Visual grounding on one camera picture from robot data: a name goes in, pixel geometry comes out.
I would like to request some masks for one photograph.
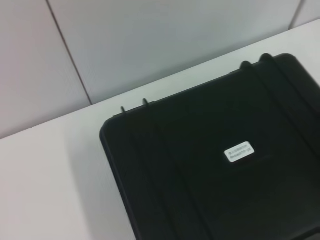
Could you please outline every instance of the case lid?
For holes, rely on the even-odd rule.
[[[296,58],[265,54],[109,119],[100,139],[136,238],[316,238],[319,114]]]

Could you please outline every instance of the label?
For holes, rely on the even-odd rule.
[[[228,158],[229,162],[234,163],[246,156],[249,156],[255,152],[254,148],[250,145],[250,142],[245,141],[237,146],[234,146],[224,151],[224,154]]]

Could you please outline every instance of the black plastic case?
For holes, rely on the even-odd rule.
[[[137,240],[317,239],[320,88],[294,56],[144,103],[100,132]]]

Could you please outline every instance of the sticker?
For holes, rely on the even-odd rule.
[[[234,163],[246,156],[249,156],[255,152],[250,142],[245,141],[237,146],[234,146],[224,151],[224,154],[228,158],[229,162]]]

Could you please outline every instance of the white table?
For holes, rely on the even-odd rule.
[[[176,94],[263,53],[296,56],[320,84],[320,20],[0,140],[0,239],[135,239],[100,143],[103,123],[121,106]]]

